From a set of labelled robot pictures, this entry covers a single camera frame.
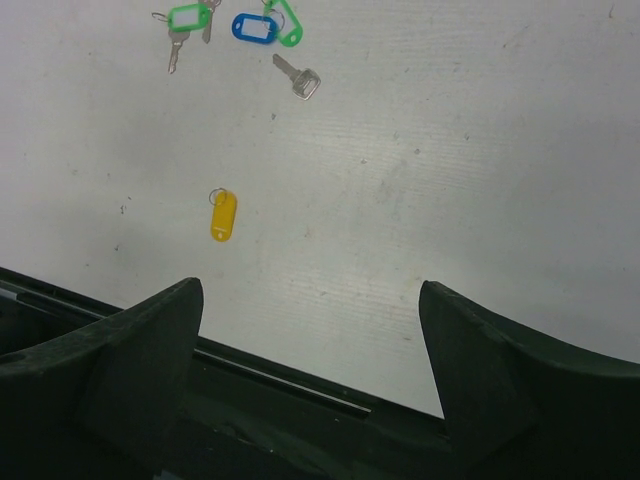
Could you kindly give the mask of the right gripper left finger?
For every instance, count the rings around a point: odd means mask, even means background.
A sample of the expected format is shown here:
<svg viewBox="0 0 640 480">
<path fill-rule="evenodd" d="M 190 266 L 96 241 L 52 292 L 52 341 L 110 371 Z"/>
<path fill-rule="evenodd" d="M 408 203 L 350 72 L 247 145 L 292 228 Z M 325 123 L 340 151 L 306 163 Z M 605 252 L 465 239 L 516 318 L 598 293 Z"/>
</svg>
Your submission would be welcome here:
<svg viewBox="0 0 640 480">
<path fill-rule="evenodd" d="M 4 479 L 151 479 L 181 404 L 204 294 L 185 278 L 1 356 Z"/>
</svg>

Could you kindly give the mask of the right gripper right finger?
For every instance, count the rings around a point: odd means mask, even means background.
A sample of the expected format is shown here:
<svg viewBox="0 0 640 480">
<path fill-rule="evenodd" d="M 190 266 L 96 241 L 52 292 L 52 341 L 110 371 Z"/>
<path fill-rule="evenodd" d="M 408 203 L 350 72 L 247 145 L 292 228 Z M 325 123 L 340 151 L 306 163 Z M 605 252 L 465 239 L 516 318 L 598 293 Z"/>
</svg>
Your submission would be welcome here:
<svg viewBox="0 0 640 480">
<path fill-rule="evenodd" d="M 467 479 L 636 479 L 639 366 L 498 315 L 438 282 L 419 317 Z"/>
</svg>

